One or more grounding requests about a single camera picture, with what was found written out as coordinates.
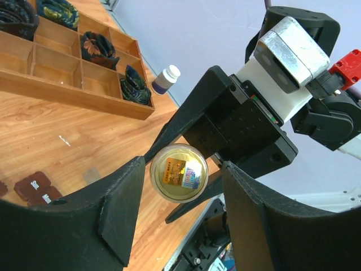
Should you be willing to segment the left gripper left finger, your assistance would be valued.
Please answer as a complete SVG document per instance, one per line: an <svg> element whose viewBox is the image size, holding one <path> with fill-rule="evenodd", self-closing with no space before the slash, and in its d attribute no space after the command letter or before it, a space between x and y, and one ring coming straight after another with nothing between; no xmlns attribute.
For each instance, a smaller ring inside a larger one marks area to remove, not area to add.
<svg viewBox="0 0 361 271"><path fill-rule="evenodd" d="M1 201L2 270L123 270L146 163L137 156L110 175L44 206Z"/></svg>

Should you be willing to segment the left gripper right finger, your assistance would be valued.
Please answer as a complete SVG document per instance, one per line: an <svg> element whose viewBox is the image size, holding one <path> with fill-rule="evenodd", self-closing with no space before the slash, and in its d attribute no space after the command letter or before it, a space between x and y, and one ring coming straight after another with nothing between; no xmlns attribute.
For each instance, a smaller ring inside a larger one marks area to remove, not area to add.
<svg viewBox="0 0 361 271"><path fill-rule="evenodd" d="M295 201L228 161L222 167L237 270L359 270L360 208L335 213Z"/></svg>

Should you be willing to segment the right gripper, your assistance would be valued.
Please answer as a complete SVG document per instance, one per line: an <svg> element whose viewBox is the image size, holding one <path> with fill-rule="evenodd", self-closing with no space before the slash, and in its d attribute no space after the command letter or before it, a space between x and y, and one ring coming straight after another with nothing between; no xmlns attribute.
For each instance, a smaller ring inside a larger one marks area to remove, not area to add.
<svg viewBox="0 0 361 271"><path fill-rule="evenodd" d="M145 154L145 162L148 164L185 132L186 141L205 158L215 155L221 163L231 161L253 178L290 165L298 149L281 130L283 121L269 111L250 81L235 83L232 90L227 90L231 84L220 66L210 67L162 127ZM222 186L221 171L216 171L209 176L204 191L196 199L179 204L165 222L170 224L204 201L221 195Z"/></svg>

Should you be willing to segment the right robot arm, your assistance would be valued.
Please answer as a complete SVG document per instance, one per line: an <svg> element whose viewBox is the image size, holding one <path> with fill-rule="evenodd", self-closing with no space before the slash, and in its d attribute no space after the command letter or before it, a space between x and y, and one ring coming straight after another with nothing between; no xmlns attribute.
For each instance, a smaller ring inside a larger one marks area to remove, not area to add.
<svg viewBox="0 0 361 271"><path fill-rule="evenodd" d="M145 155L155 190L177 207L171 223L222 193L220 172L205 181L181 175L195 152L217 166L231 161L253 178L290 165L298 150L282 126L329 150L360 157L360 51L330 65L340 25L326 14L267 5L244 66L209 68Z"/></svg>

